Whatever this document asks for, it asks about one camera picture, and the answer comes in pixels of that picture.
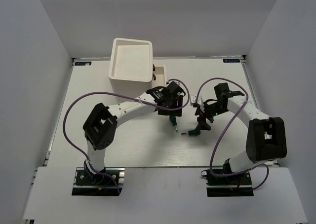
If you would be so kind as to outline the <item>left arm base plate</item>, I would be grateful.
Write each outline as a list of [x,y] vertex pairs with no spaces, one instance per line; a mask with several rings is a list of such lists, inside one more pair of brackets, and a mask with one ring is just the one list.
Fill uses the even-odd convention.
[[83,167],[76,169],[72,188],[72,196],[119,196],[124,183],[124,168],[106,168],[109,174],[117,183],[116,185],[108,176],[95,174],[93,180]]

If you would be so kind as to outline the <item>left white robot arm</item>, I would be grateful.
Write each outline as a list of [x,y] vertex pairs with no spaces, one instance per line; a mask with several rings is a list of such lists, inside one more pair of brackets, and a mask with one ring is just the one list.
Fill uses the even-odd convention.
[[126,97],[127,101],[116,105],[97,104],[83,125],[88,146],[88,159],[84,162],[87,178],[93,184],[103,181],[105,149],[113,142],[120,125],[156,111],[159,115],[181,116],[184,95],[184,89],[171,82],[166,87],[149,89],[136,98]]

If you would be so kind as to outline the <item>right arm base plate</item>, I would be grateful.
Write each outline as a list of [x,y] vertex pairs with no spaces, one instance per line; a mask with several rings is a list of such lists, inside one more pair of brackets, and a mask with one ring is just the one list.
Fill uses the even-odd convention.
[[254,196],[252,180],[249,173],[215,177],[209,170],[202,170],[200,175],[206,180],[208,197],[250,197]]

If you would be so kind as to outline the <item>white drawer cabinet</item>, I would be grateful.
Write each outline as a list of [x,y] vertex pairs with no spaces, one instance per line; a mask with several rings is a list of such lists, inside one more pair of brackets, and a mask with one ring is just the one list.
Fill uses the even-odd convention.
[[114,39],[108,76],[115,93],[132,97],[167,81],[165,67],[154,64],[152,43],[127,38]]

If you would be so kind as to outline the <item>green stubby screwdriver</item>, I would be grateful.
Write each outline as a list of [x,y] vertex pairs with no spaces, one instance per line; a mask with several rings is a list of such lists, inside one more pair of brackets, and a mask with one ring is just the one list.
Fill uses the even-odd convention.
[[176,117],[173,116],[173,115],[170,115],[170,116],[169,116],[169,120],[170,120],[172,126],[174,127],[174,129],[175,129],[175,131],[176,131],[176,133],[177,133],[177,132],[178,132],[178,129],[177,129],[177,120],[176,120]]
[[189,130],[188,132],[181,133],[182,136],[199,136],[201,131],[199,129]]

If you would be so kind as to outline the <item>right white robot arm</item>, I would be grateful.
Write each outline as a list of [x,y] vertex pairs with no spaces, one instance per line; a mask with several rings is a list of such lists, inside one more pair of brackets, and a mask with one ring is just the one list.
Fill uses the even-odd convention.
[[265,162],[284,158],[287,155],[284,121],[280,117],[271,117],[248,101],[247,93],[231,91],[227,83],[214,87],[215,99],[203,100],[200,95],[191,96],[191,106],[196,109],[197,126],[195,131],[209,131],[214,117],[232,112],[247,127],[245,149],[223,164],[221,176],[234,184],[241,174],[248,172]]

